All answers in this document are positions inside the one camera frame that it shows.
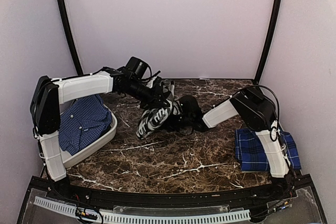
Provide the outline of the black white checked shirt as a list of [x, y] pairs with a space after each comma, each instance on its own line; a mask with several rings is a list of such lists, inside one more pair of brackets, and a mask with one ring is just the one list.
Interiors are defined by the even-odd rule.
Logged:
[[163, 84], [163, 95], [168, 102], [168, 106], [147, 109], [142, 113], [136, 130], [136, 136], [139, 139], [148, 137], [160, 128], [173, 111], [175, 81], [165, 80], [161, 83]]

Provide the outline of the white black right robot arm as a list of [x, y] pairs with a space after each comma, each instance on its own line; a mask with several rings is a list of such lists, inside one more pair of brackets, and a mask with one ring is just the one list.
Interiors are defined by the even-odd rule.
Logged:
[[280, 108], [262, 92], [262, 86], [247, 86], [235, 92], [208, 112], [202, 112], [197, 100], [186, 95], [177, 101], [178, 111], [172, 113], [165, 126], [171, 131], [185, 127], [206, 132], [217, 125], [239, 116], [259, 139], [273, 178], [286, 178], [292, 166], [280, 133]]

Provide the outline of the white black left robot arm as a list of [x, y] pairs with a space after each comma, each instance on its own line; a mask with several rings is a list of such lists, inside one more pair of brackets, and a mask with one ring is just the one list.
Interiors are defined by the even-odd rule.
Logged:
[[82, 97], [111, 92], [128, 94], [138, 99], [140, 107], [147, 109], [169, 108], [163, 86], [157, 74], [143, 78], [149, 65], [131, 57], [119, 69], [103, 67], [97, 72], [77, 77], [51, 79], [39, 78], [30, 105], [33, 135], [38, 140], [47, 174], [55, 181], [53, 191], [63, 201], [74, 197], [74, 189], [65, 181], [67, 176], [59, 146], [60, 105]]

